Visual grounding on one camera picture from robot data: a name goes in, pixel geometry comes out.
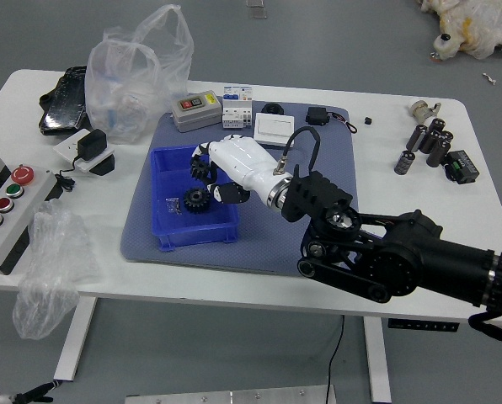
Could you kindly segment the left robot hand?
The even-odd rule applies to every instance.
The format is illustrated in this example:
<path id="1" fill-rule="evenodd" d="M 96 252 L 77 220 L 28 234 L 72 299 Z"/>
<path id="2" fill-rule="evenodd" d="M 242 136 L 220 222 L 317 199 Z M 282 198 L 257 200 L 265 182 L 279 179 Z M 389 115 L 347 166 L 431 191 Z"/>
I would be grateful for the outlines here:
<path id="1" fill-rule="evenodd" d="M 6 394 L 0 391 L 0 403 L 52 403 L 53 398 L 47 394 L 61 384 L 61 380 L 53 380 L 25 393 Z"/>

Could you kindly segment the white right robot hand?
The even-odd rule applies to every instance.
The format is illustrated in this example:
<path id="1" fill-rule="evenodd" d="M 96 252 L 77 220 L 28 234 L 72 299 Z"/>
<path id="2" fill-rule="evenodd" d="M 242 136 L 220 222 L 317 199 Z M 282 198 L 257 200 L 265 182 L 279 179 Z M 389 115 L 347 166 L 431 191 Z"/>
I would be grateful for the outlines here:
<path id="1" fill-rule="evenodd" d="M 190 161 L 190 174 L 223 204 L 241 204 L 256 192 L 272 210 L 281 210 L 292 175 L 287 157 L 275 160 L 255 139 L 229 135 L 221 141 L 198 145 Z"/>

